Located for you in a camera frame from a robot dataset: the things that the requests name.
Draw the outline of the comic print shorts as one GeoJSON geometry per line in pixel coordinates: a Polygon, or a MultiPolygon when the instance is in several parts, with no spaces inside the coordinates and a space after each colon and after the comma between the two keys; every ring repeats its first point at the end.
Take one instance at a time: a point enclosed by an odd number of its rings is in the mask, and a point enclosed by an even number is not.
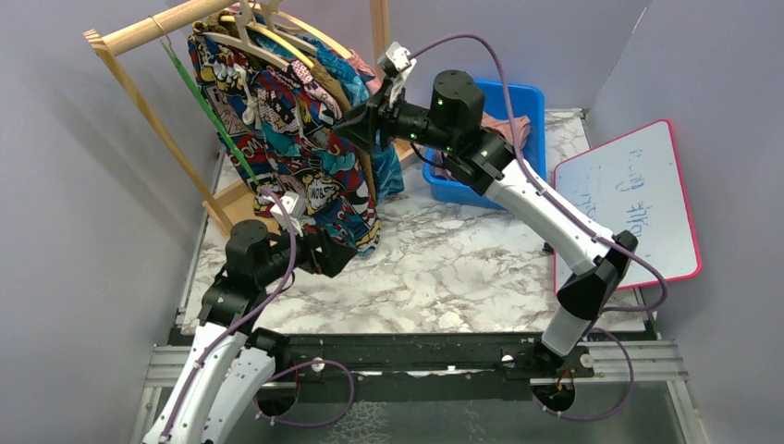
{"type": "Polygon", "coordinates": [[[322,67],[311,57],[286,57],[278,68],[216,40],[236,34],[212,16],[194,22],[188,38],[199,92],[234,143],[229,160],[253,190],[305,198],[309,231],[321,228],[360,256],[371,254],[382,224],[369,160],[333,132],[347,101],[319,82],[322,67]]]}

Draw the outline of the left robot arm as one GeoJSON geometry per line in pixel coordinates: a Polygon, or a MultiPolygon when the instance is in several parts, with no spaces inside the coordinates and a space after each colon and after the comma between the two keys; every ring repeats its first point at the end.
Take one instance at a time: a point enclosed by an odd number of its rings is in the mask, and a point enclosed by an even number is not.
{"type": "Polygon", "coordinates": [[[225,442],[262,385],[298,369],[289,337],[255,325],[261,311],[295,269],[333,278],[356,253],[321,230],[299,236],[272,233],[257,219],[235,225],[226,263],[202,297],[189,355],[142,442],[225,442]]]}

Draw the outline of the beige wooden hanger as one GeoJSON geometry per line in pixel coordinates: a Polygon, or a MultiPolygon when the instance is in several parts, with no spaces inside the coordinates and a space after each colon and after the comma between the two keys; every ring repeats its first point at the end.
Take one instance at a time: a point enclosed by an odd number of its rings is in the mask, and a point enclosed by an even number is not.
{"type": "Polygon", "coordinates": [[[218,43],[225,43],[237,48],[248,56],[256,56],[268,65],[286,70],[289,62],[274,53],[255,45],[248,35],[247,26],[255,22],[248,1],[239,2],[239,18],[228,9],[207,17],[202,21],[192,24],[194,33],[203,33],[218,43]]]}

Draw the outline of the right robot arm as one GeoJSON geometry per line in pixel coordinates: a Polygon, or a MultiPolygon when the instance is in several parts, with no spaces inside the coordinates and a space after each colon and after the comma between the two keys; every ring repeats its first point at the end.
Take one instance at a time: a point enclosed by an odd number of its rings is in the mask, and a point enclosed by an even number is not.
{"type": "Polygon", "coordinates": [[[404,99],[397,79],[387,79],[368,101],[352,108],[334,132],[372,153],[391,139],[418,142],[446,153],[454,179],[510,211],[543,238],[571,274],[557,291],[559,307],[533,352],[535,368],[556,376],[625,277],[638,245],[628,231],[596,225],[518,158],[514,145],[482,126],[484,91],[464,71],[434,80],[431,104],[404,99]]]}

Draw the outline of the mustard brown shorts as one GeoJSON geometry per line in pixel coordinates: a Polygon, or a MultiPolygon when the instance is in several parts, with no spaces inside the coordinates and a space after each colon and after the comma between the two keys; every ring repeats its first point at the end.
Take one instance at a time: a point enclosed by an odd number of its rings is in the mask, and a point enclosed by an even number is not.
{"type": "MultiPolygon", "coordinates": [[[[306,27],[304,24],[301,27],[305,29],[305,35],[298,35],[296,32],[291,33],[318,49],[312,75],[333,94],[341,107],[341,111],[346,113],[353,106],[367,100],[370,94],[362,83],[360,76],[347,61],[349,50],[333,42],[328,36],[315,28],[306,27]]],[[[253,39],[258,46],[284,58],[295,58],[277,43],[255,31],[252,32],[253,39]]]]}

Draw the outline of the yellow hanger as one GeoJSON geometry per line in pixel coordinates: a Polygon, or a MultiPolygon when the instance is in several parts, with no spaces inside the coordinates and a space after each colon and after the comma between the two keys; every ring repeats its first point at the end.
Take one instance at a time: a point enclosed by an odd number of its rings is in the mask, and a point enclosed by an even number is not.
{"type": "Polygon", "coordinates": [[[318,49],[312,44],[302,40],[297,35],[294,35],[287,30],[278,29],[273,23],[271,16],[263,18],[258,15],[257,11],[251,10],[246,18],[243,18],[238,12],[237,14],[231,15],[222,14],[219,21],[222,23],[233,23],[238,31],[244,29],[255,31],[286,49],[306,66],[307,69],[312,69],[315,66],[315,56],[317,55],[318,49]]]}

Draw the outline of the green hanger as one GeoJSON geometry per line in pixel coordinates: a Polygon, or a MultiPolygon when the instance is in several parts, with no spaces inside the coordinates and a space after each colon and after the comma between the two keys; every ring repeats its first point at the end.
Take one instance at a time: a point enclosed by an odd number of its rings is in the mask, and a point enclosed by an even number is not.
{"type": "Polygon", "coordinates": [[[178,75],[180,76],[181,80],[184,82],[188,90],[190,91],[192,97],[196,100],[197,104],[203,111],[203,113],[207,116],[210,122],[213,124],[214,129],[218,136],[220,137],[221,141],[228,149],[228,151],[234,155],[235,159],[239,162],[239,166],[245,172],[247,179],[251,182],[251,188],[255,191],[259,186],[260,182],[256,178],[255,173],[252,171],[251,166],[249,165],[248,161],[246,160],[244,154],[242,154],[235,144],[233,138],[229,135],[225,125],[223,124],[222,120],[219,116],[217,116],[212,108],[211,105],[207,103],[207,101],[202,96],[198,84],[194,81],[194,79],[190,76],[188,71],[186,70],[184,64],[180,61],[178,56],[172,49],[171,42],[167,40],[164,42],[160,40],[159,43],[163,47],[165,53],[167,54],[168,58],[170,59],[172,65],[176,69],[178,75]]]}

